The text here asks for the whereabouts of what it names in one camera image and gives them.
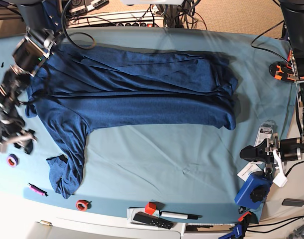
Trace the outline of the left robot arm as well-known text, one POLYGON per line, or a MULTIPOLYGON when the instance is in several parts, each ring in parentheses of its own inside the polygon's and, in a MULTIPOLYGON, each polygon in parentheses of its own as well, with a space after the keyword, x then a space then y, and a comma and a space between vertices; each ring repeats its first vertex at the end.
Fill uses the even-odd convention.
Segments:
POLYGON ((279 172, 273 183, 284 187, 289 172, 285 172, 283 164, 287 161, 303 163, 304 154, 304 0, 280 0, 277 5, 283 14, 285 36, 291 45, 287 58, 269 66, 269 73, 275 79, 293 83, 297 89, 295 112, 299 136, 278 140, 277 135, 264 139, 257 146, 247 146, 240 152, 240 157, 250 163, 265 163, 265 173, 270 176, 271 166, 277 165, 279 172))

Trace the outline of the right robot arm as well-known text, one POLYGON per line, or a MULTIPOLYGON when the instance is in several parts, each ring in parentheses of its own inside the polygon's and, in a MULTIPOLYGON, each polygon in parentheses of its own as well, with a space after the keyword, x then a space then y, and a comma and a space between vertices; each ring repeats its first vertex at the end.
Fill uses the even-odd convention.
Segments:
POLYGON ((60 0, 17 0, 15 5, 27 28, 12 54, 14 63, 5 72, 0 83, 0 153, 5 153, 8 145, 13 144, 30 154, 37 138, 33 130, 25 129, 25 121, 16 108, 38 101, 46 94, 46 90, 27 102, 20 101, 19 96, 63 40, 66 39, 83 50, 94 48, 96 41, 93 40, 90 46, 81 46, 67 33, 67 12, 73 5, 71 0, 66 4, 62 4, 60 0))

